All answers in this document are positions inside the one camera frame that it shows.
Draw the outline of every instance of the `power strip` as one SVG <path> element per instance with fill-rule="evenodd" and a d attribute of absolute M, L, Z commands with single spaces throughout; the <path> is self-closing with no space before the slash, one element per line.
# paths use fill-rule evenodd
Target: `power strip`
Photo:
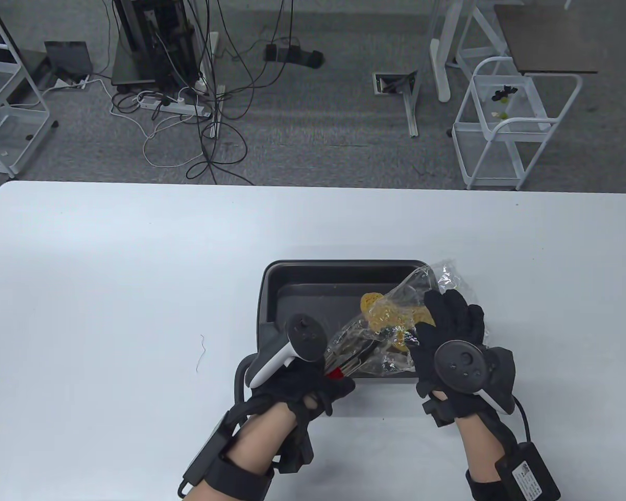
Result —
<path fill-rule="evenodd" d="M 143 96 L 141 98 L 141 102 L 139 103 L 139 105 L 145 110 L 157 110 L 158 106 L 160 106 L 160 101 L 161 101 L 160 98 Z M 160 106 L 160 111 L 167 112 L 167 113 L 174 113 L 177 115 L 190 115 L 190 116 L 197 115 L 199 117 L 204 117 L 204 118 L 208 118 L 211 116 L 211 112 L 204 111 L 203 105 L 195 106 L 194 104 L 185 104 L 184 102 L 171 103 L 166 106 L 164 105 Z"/>

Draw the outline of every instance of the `black glove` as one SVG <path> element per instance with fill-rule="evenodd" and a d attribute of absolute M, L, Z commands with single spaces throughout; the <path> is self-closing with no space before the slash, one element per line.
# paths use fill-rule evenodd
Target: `black glove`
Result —
<path fill-rule="evenodd" d="M 428 291 L 425 293 L 425 306 L 436 324 L 416 324 L 416 338 L 419 344 L 408 342 L 415 372 L 419 377 L 417 393 L 422 398 L 429 396 L 432 404 L 425 411 L 431 413 L 439 426 L 450 424 L 454 418 L 491 409 L 481 397 L 458 393 L 446 386 L 436 374 L 434 354 L 441 344 L 453 339 L 467 341 L 481 346 L 485 336 L 485 313 L 478 305 L 466 304 L 464 297 L 456 290 Z M 434 390 L 443 391 L 448 400 L 445 405 L 433 396 Z"/>
<path fill-rule="evenodd" d="M 349 377 L 330 379 L 324 375 L 324 360 L 306 362 L 299 358 L 288 367 L 281 367 L 263 385 L 253 390 L 251 399 L 267 395 L 273 402 L 285 402 L 297 417 L 300 429 L 306 429 L 308 422 L 324 411 L 332 415 L 332 403 L 347 396 L 355 389 L 355 382 Z M 304 397 L 311 396 L 318 407 L 309 410 L 304 405 Z"/>

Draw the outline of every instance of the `white table leg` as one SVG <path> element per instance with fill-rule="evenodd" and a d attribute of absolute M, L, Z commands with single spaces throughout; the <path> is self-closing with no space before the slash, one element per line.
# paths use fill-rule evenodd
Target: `white table leg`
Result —
<path fill-rule="evenodd" d="M 450 85 L 447 81 L 445 63 L 450 53 L 454 32 L 456 31 L 456 24 L 459 22 L 463 5 L 464 0 L 451 0 L 450 6 L 445 14 L 445 23 L 442 27 L 440 40 L 432 40 L 429 48 L 431 66 L 436 79 L 436 89 L 441 103 L 447 103 L 450 100 Z"/>

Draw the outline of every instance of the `white metal cart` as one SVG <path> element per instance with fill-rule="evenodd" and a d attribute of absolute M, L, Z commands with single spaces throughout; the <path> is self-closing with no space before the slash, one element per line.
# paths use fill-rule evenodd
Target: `white metal cart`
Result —
<path fill-rule="evenodd" d="M 483 67 L 492 67 L 489 75 Z M 540 100 L 534 77 L 561 77 L 575 80 L 575 90 L 556 117 L 549 117 Z M 515 93 L 504 102 L 494 101 L 497 91 L 508 86 Z M 520 75 L 513 59 L 489 57 L 477 65 L 459 113 L 452 137 L 466 189 L 473 186 L 513 186 L 520 190 L 561 120 L 582 90 L 582 77 L 576 74 L 542 73 Z M 477 122 L 462 122 L 468 99 L 473 99 Z M 540 143 L 524 169 L 518 142 Z"/>
<path fill-rule="evenodd" d="M 14 63 L 0 62 L 0 172 L 15 177 L 53 124 L 51 111 L 27 72 L 19 52 L 0 22 L 0 50 L 9 51 Z M 41 110 L 11 106 L 7 99 L 26 80 L 39 100 Z"/>

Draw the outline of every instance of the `yellow food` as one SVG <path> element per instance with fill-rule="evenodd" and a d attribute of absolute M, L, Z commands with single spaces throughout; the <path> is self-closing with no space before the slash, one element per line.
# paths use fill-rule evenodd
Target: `yellow food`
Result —
<path fill-rule="evenodd" d="M 387 327 L 396 327 L 396 340 L 392 346 L 400 351 L 408 351 L 404 334 L 415 324 L 425 322 L 435 325 L 427 307 L 399 307 L 389 299 L 385 299 L 380 293 L 364 294 L 360 301 L 360 310 L 373 332 L 380 332 Z"/>

